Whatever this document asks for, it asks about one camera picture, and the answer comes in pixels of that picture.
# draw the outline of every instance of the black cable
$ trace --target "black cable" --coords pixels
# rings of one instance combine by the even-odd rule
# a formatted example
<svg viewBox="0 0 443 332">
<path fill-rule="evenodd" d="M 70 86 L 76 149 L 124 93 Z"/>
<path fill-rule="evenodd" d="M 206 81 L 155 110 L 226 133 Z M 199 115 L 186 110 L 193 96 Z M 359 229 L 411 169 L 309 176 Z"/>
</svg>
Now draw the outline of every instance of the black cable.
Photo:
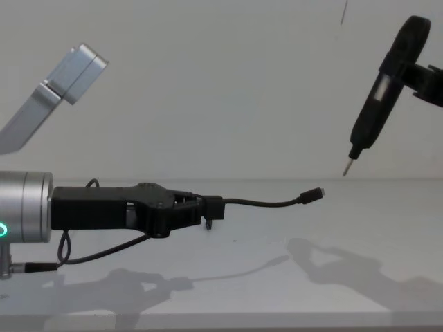
<svg viewBox="0 0 443 332">
<path fill-rule="evenodd" d="M 250 201 L 248 199 L 224 199 L 223 203 L 258 206 L 261 208 L 284 208 L 285 206 L 300 204 L 301 202 L 299 198 L 296 198 L 286 202 L 260 202 L 260 201 Z"/>
<path fill-rule="evenodd" d="M 325 190 L 322 188 L 315 188 L 303 192 L 296 199 L 285 202 L 260 202 L 260 201 L 250 201 L 248 199 L 223 199 L 224 204 L 240 204 L 240 205 L 250 205 L 258 206 L 261 208 L 284 208 L 286 206 L 291 206 L 295 204 L 309 204 L 311 202 L 317 201 L 323 198 L 325 195 Z"/>
<path fill-rule="evenodd" d="M 137 237 L 134 240 L 125 242 L 120 244 L 119 246 L 115 246 L 113 248 L 110 249 L 106 249 L 100 252 L 97 252 L 96 254 L 93 255 L 89 255 L 86 257 L 82 257 L 82 258 L 76 258 L 76 259 L 70 259 L 68 261 L 65 261 L 66 265 L 75 265 L 75 264 L 81 264 L 81 263 L 86 263 L 87 261 L 93 261 L 95 259 L 99 259 L 111 254 L 115 254 L 116 252 L 119 252 L 121 250 L 127 249 L 129 247 L 135 246 L 136 244 L 139 244 L 140 242 L 146 241 L 148 240 L 150 237 L 147 235 L 143 235 L 141 237 Z"/>
<path fill-rule="evenodd" d="M 92 185 L 95 185 L 96 187 L 100 187 L 100 184 L 96 178 L 91 179 L 86 184 L 86 187 L 89 188 Z M 58 250 L 57 250 L 57 258 L 60 261 L 58 263 L 57 267 L 60 267 L 63 265 L 75 265 L 75 264 L 86 263 L 87 261 L 93 261 L 95 259 L 99 259 L 99 258 L 105 257 L 107 255 L 111 255 L 111 254 L 114 254 L 114 253 L 119 252 L 121 250 L 124 250 L 126 248 L 135 246 L 136 244 L 139 244 L 140 242 L 146 241 L 148 239 L 149 239 L 149 236 L 143 235 L 143 236 L 138 237 L 134 240 L 122 243 L 119 246 L 115 246 L 113 248 L 103 250 L 101 252 L 97 252 L 96 254 L 93 254 L 93 255 L 89 255 L 86 257 L 82 257 L 82 258 L 69 259 L 69 257 L 71 256 L 71 249 L 72 249 L 71 237 L 69 236 L 68 230 L 64 230 L 62 237 L 60 239 L 60 243 L 58 245 Z M 67 244 L 67 248 L 66 248 L 66 254 L 63 256 L 63 249 L 64 249 L 65 243 Z"/>
</svg>

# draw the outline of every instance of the black screwdriver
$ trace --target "black screwdriver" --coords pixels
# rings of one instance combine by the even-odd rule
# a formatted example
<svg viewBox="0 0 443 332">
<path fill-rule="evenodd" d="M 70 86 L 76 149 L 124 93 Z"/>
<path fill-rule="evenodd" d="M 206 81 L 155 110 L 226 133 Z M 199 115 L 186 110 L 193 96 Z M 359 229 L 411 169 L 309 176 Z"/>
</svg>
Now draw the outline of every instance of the black screwdriver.
<svg viewBox="0 0 443 332">
<path fill-rule="evenodd" d="M 411 16 L 395 37 L 352 129 L 350 161 L 343 176 L 346 176 L 352 162 L 358 159 L 363 149 L 369 149 L 379 137 L 404 87 L 404 84 L 393 79 L 390 73 L 398 71 L 404 62 L 415 63 L 417 61 L 428 39 L 430 29 L 431 22 L 428 19 Z"/>
</svg>

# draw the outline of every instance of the black wire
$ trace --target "black wire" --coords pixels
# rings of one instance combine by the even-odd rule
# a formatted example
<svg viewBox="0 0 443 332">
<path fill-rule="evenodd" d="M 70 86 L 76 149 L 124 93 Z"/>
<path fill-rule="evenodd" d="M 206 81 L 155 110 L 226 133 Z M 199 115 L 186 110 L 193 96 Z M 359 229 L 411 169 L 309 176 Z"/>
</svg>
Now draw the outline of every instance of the black wire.
<svg viewBox="0 0 443 332">
<path fill-rule="evenodd" d="M 91 179 L 86 184 L 86 187 L 89 188 L 92 185 L 95 185 L 96 187 L 100 187 L 100 184 L 96 178 Z M 138 237 L 134 240 L 122 243 L 119 246 L 115 246 L 115 247 L 107 249 L 107 250 L 97 252 L 96 254 L 93 254 L 93 255 L 89 255 L 86 257 L 82 257 L 82 258 L 69 259 L 69 257 L 71 256 L 71 249 L 72 249 L 71 237 L 69 236 L 68 230 L 64 230 L 62 237 L 60 239 L 60 243 L 58 245 L 58 250 L 57 250 L 57 258 L 60 261 L 58 263 L 57 267 L 60 267 L 63 265 L 75 265 L 75 264 L 86 263 L 87 261 L 93 261 L 95 259 L 99 259 L 99 258 L 105 257 L 107 255 L 111 255 L 111 254 L 114 254 L 114 253 L 119 252 L 121 250 L 124 250 L 126 248 L 135 246 L 136 244 L 139 244 L 140 242 L 146 241 L 148 239 L 149 239 L 149 236 L 143 235 L 143 236 Z M 63 249 L 64 249 L 65 243 L 67 245 L 67 248 L 66 248 L 66 254 L 63 256 Z"/>
<path fill-rule="evenodd" d="M 97 252 L 96 254 L 93 254 L 93 255 L 89 255 L 89 256 L 86 256 L 86 257 L 82 257 L 82 258 L 70 259 L 68 261 L 65 261 L 65 264 L 66 265 L 75 265 L 75 264 L 86 263 L 87 261 L 93 261 L 95 259 L 99 259 L 99 258 L 105 257 L 107 255 L 115 254 L 116 252 L 119 252 L 121 250 L 124 250 L 124 249 L 127 249 L 129 247 L 135 246 L 136 244 L 139 244 L 140 242 L 146 241 L 149 238 L 150 238 L 149 236 L 143 235 L 141 237 L 137 237 L 134 240 L 122 243 L 119 246 L 115 246 L 115 247 L 110 248 L 110 249 L 106 249 L 106 250 Z"/>
<path fill-rule="evenodd" d="M 224 199 L 223 203 L 259 206 L 261 208 L 284 208 L 285 206 L 300 204 L 301 202 L 300 198 L 296 198 L 286 202 L 259 202 L 259 201 L 250 201 L 248 199 Z"/>
</svg>

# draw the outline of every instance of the white table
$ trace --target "white table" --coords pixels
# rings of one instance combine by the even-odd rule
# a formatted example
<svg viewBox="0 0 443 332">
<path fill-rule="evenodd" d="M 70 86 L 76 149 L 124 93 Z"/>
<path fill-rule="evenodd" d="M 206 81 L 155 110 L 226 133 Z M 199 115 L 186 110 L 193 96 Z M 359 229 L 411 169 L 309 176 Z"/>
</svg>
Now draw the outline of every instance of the white table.
<svg viewBox="0 0 443 332">
<path fill-rule="evenodd" d="M 442 181 L 162 185 L 270 201 L 323 186 L 326 197 L 228 206 L 210 232 L 195 226 L 58 273 L 14 275 L 0 282 L 0 331 L 443 328 Z M 78 231 L 73 256 L 138 235 Z M 15 245 L 13 259 L 54 261 L 59 238 Z"/>
</svg>

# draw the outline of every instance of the green status light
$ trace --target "green status light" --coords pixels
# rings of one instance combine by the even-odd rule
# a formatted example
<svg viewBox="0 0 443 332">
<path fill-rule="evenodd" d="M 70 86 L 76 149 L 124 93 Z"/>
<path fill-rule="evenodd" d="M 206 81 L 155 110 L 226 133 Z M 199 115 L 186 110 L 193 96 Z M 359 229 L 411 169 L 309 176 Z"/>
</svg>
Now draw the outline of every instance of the green status light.
<svg viewBox="0 0 443 332">
<path fill-rule="evenodd" d="M 0 237 L 6 236 L 8 233 L 8 227 L 4 223 L 0 223 Z"/>
</svg>

